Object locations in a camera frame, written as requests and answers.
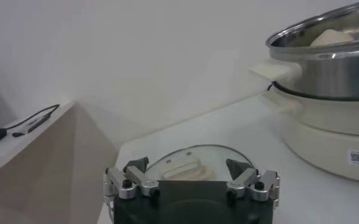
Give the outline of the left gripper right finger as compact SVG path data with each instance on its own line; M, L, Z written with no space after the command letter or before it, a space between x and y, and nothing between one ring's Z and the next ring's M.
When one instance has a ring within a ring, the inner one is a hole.
M250 197L254 201L279 202L280 176L276 171L267 170L263 174L249 163L226 159L226 166L232 177L227 182L226 196L229 202Z

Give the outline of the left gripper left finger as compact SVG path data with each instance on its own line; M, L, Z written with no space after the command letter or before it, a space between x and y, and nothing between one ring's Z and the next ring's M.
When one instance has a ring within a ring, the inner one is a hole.
M131 200L136 197L137 189L149 198L160 196L157 180L150 179L145 173L149 164L148 157L129 161L122 170L106 168L103 173L103 198L111 200L117 195L120 199Z

